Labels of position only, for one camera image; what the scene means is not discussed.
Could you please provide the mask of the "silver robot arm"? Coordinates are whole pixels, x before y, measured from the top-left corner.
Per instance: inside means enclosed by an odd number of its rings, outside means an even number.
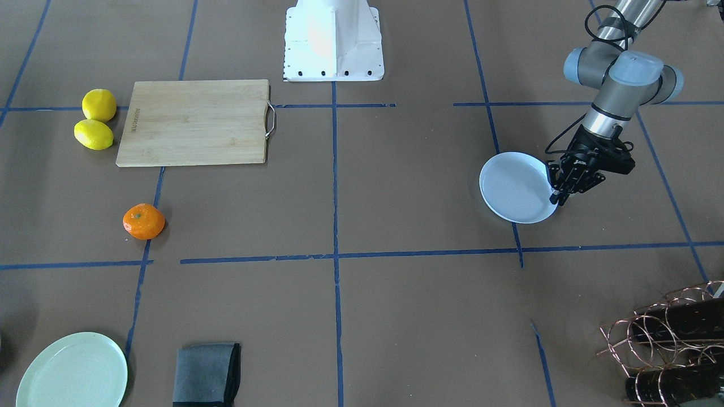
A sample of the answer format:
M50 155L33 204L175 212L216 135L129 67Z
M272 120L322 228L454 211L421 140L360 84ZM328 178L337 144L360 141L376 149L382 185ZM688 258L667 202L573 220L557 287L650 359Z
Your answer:
M619 1L597 31L564 62L564 76L593 88L589 110L568 129L575 131L562 150L546 147L558 159L546 163L550 202L563 206L569 196L584 193L605 180L605 173L628 175L635 167L633 144L620 135L640 106L672 100L684 85L683 73L660 58L631 49L639 34L663 9L663 1Z

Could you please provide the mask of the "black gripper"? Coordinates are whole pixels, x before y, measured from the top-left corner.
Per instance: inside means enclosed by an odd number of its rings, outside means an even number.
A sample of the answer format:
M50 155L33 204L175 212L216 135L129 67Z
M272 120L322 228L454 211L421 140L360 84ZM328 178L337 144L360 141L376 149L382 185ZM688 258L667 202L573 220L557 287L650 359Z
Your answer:
M623 150L623 142L619 139L623 127L619 125L613 126L611 138L596 136L580 125L565 150L551 150L553 144L572 127L573 125L570 125L566 128L546 147L547 154L562 155L557 161L546 162L551 185L550 203L553 205L563 206L569 196L587 192L605 180L596 165L599 152Z

